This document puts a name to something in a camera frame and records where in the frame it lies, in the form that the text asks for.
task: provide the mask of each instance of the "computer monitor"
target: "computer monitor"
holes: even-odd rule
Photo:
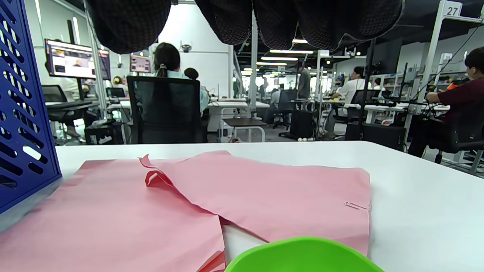
[[[95,79],[92,48],[52,40],[45,40],[47,69],[50,76]],[[103,80],[111,79],[109,51],[98,52]]]
[[[396,73],[402,43],[403,38],[399,38],[375,46],[375,52],[373,54],[374,74],[384,75]]]
[[[129,59],[129,71],[151,73],[151,59],[149,57],[131,55]]]

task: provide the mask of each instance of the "monitor screen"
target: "monitor screen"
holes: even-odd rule
[[[46,39],[45,49],[51,76],[96,78],[91,47]],[[103,80],[109,80],[111,78],[109,51],[99,50],[98,53]]]
[[[129,59],[129,71],[151,73],[151,59],[149,57],[131,55]]]

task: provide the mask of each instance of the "fluorescent light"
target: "fluorescent light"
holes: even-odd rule
[[[286,66],[287,63],[283,62],[256,62],[257,65],[276,65],[276,66]]]
[[[35,0],[35,8],[37,9],[37,16],[39,17],[39,24],[42,25],[42,18],[40,17],[39,0]]]
[[[271,53],[284,53],[284,54],[314,54],[314,51],[305,50],[269,50]]]
[[[307,40],[294,39],[292,42],[295,44],[306,44]]]
[[[262,57],[261,60],[289,60],[296,61],[298,58]]]
[[[74,22],[74,31],[76,32],[76,41],[77,41],[77,44],[80,44],[81,38],[79,36],[79,27],[77,26],[77,18],[74,16],[72,20]]]

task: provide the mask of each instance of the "computer tower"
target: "computer tower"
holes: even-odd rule
[[[311,138],[313,136],[313,112],[294,110],[291,117],[291,135],[296,138]]]
[[[84,129],[87,145],[122,145],[122,123],[91,125]]]
[[[345,141],[359,140],[358,123],[346,126]],[[379,124],[363,124],[363,141],[376,143],[392,149],[403,151],[405,128],[397,126],[383,126]]]

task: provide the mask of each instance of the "maroon shirt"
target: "maroon shirt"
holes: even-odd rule
[[[440,119],[448,121],[465,107],[484,99],[484,78],[471,80],[452,90],[441,92],[438,96],[442,104],[451,106],[446,114],[440,116]]]

